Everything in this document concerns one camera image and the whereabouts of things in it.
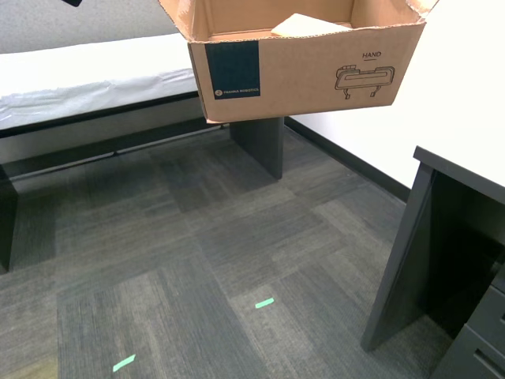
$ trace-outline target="open cardboard box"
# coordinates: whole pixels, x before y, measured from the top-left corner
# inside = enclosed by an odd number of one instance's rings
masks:
[[[205,116],[391,105],[437,0],[159,0],[189,44]],[[272,36],[300,13],[348,31]]]

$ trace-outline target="green tape mark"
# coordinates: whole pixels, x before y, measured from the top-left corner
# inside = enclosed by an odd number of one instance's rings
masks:
[[[269,306],[270,304],[272,304],[274,302],[274,298],[268,298],[267,300],[265,300],[264,302],[258,302],[256,304],[256,309],[258,310],[259,308],[263,308],[264,306]]]
[[[112,369],[112,372],[115,373],[116,371],[121,369],[123,366],[130,364],[134,360],[135,360],[135,355],[132,355],[131,357],[128,357],[124,361],[120,361],[117,365],[114,366],[114,368]]]

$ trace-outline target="gray carpet tile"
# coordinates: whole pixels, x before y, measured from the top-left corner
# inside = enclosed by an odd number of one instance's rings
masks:
[[[427,378],[428,318],[359,347],[405,205],[284,145],[278,182],[227,130],[16,182],[0,379]]]

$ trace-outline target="desk drawer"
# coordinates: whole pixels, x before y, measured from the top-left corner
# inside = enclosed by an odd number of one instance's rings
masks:
[[[505,357],[464,326],[430,379],[504,379]]]
[[[468,325],[482,338],[505,355],[505,295],[491,286]]]

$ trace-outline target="drawer handle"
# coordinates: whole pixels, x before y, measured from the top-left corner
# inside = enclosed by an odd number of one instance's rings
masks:
[[[495,374],[498,379],[505,379],[505,371],[501,367],[499,367],[496,363],[494,363],[486,354],[484,354],[481,350],[476,349],[473,356],[477,361],[482,363],[482,365]]]

